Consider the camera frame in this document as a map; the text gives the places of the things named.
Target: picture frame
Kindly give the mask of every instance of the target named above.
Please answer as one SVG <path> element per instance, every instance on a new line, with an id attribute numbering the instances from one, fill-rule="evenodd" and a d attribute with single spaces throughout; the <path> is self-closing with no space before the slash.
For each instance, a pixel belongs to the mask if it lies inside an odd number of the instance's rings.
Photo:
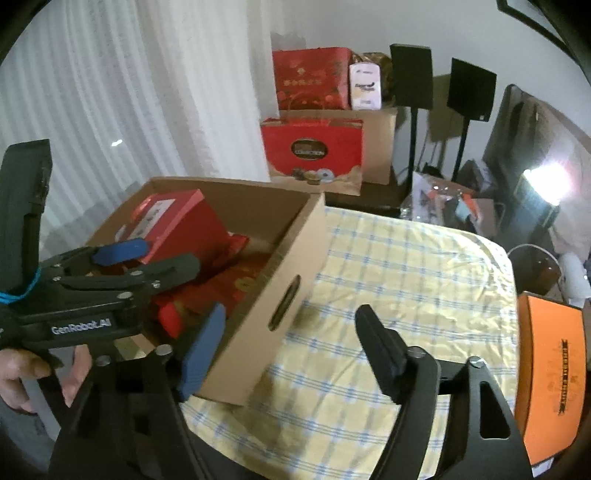
<path id="1" fill-rule="evenodd" d="M 512 16 L 550 40 L 574 61 L 577 61 L 550 20 L 532 2 L 529 0 L 496 0 L 496 6 L 501 12 Z"/>

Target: white curtain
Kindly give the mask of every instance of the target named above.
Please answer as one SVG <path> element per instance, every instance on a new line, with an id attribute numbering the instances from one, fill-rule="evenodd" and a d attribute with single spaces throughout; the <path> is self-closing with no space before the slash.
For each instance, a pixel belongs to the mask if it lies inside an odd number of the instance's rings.
<path id="1" fill-rule="evenodd" d="M 42 255 L 154 176 L 268 180 L 267 0 L 52 0 L 0 66 L 0 153 L 49 138 Z"/>

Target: white wall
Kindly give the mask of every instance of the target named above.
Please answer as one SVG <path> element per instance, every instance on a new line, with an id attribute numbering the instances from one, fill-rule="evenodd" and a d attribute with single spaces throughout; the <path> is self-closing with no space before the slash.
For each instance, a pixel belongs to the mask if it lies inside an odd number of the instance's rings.
<path id="1" fill-rule="evenodd" d="M 495 104 L 488 123 L 471 122 L 464 159 L 481 157 L 505 87 L 515 83 L 562 111 L 591 134 L 591 86 L 576 63 L 552 42 L 498 11 L 495 0 L 271 0 L 274 49 L 349 47 L 357 52 L 389 54 L 391 43 L 427 46 L 433 74 L 449 74 L 452 57 L 495 72 Z M 436 123 L 461 128 L 461 119 L 445 107 L 447 90 L 436 93 Z M 396 172 L 408 163 L 410 113 L 399 125 L 394 147 Z M 420 111 L 417 159 L 427 131 Z M 458 137 L 447 142 L 443 173 L 451 175 Z M 427 139 L 425 156 L 439 157 L 441 143 Z"/>

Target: red gift bag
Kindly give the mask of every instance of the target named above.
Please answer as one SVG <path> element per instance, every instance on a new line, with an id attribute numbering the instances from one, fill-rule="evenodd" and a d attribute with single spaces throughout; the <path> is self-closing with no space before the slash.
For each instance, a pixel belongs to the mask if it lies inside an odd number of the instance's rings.
<path id="1" fill-rule="evenodd" d="M 261 132 L 274 183 L 360 194 L 362 120 L 268 119 Z"/>

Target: red packaging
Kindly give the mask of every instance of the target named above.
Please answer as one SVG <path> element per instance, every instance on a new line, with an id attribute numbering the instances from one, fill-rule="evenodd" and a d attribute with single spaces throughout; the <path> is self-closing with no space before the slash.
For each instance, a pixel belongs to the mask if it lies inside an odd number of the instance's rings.
<path id="1" fill-rule="evenodd" d="M 224 305 L 226 317 L 230 317 L 268 260 L 266 254 L 250 255 L 203 284 L 187 283 L 172 293 L 159 296 L 160 324 L 171 337 L 178 338 L 184 324 L 195 321 L 184 313 L 185 309 L 200 316 L 215 302 Z"/>
<path id="2" fill-rule="evenodd" d="M 147 197 L 134 211 L 121 240 L 143 238 L 150 251 L 140 261 L 164 260 L 193 253 L 202 272 L 228 253 L 231 237 L 200 190 L 183 190 Z"/>
<path id="3" fill-rule="evenodd" d="M 274 183 L 305 183 L 326 192 L 360 194 L 362 120 L 268 119 L 261 131 Z"/>
<path id="4" fill-rule="evenodd" d="M 274 51 L 279 110 L 350 110 L 351 57 L 352 52 L 342 47 Z"/>

